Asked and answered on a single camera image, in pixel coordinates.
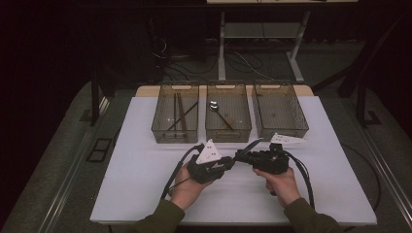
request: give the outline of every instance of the person's right hand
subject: person's right hand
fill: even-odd
[[[258,176],[266,178],[266,188],[269,191],[276,192],[282,207],[285,208],[300,198],[296,180],[294,179],[294,172],[291,167],[286,173],[279,175],[262,172],[259,169],[254,169],[254,172]]]

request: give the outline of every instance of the spoon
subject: spoon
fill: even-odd
[[[217,113],[217,114],[219,115],[219,117],[221,117],[221,119],[223,120],[223,122],[226,124],[226,126],[227,126],[229,129],[233,130],[232,126],[230,126],[230,124],[227,123],[227,121],[224,119],[224,117],[221,115],[221,113],[219,113],[219,105],[218,105],[218,102],[216,102],[216,101],[210,101],[210,103],[209,103],[209,109],[210,109],[212,112]]]

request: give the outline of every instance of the gray floor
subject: gray floor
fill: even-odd
[[[285,57],[285,50],[291,45],[273,44],[270,52],[250,53],[240,52],[256,70],[273,79],[291,79],[292,71]],[[305,84],[318,83],[342,68],[349,65],[362,48],[362,43],[336,43],[303,45],[297,62],[305,79]],[[226,65],[228,79],[245,79],[250,81],[258,77],[255,72],[249,72],[242,64],[241,58],[227,52],[232,57],[232,63]],[[190,79],[208,80],[217,78],[217,65],[213,66],[216,57],[211,55],[206,63],[182,61],[178,65],[189,71],[182,70]],[[213,67],[206,74],[202,73]],[[167,70],[165,79],[180,79],[185,77],[174,70]],[[343,146],[348,159],[360,181],[360,184],[374,205],[377,198],[377,183],[373,179],[372,170],[358,153],[364,155],[372,164],[372,151],[365,141],[364,134],[370,135],[374,144],[384,155],[386,162],[394,173],[399,185],[407,197],[412,197],[412,144],[406,134],[400,129],[391,114],[383,107],[379,98],[371,91],[367,93],[366,109],[373,111],[382,121],[381,125],[371,125],[367,130],[361,129],[354,120],[354,100],[341,99],[336,95],[339,82],[326,87],[317,95],[321,97],[328,117]],[[41,162],[34,172],[30,182],[21,194],[12,214],[2,232],[109,232],[107,226],[90,222],[95,197],[110,161],[116,135],[121,128],[130,98],[134,90],[121,90],[102,106],[102,117],[96,126],[90,127],[89,122],[81,121],[82,115],[89,110],[89,84],[80,90],[73,100],[66,117],[62,120]],[[92,146],[99,138],[112,139],[108,155],[102,163],[86,162]],[[384,178],[382,197],[377,208],[378,225],[357,227],[351,232],[411,232],[411,228],[399,210],[391,187]],[[113,232],[124,232],[124,226],[113,226]],[[240,229],[230,232],[244,232]]]

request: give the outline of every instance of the forearm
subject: forearm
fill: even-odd
[[[341,233],[342,228],[330,216],[318,214],[306,202],[300,198],[285,208],[288,217],[296,233]]]
[[[170,201],[160,200],[154,213],[135,222],[128,232],[173,233],[184,216],[185,212],[178,206]]]

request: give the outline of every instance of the person's left hand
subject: person's left hand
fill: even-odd
[[[176,176],[175,183],[180,184],[171,190],[172,198],[170,199],[171,202],[183,211],[185,211],[197,200],[197,197],[199,197],[205,187],[212,183],[209,182],[201,184],[191,179],[187,167],[188,165],[185,164]]]

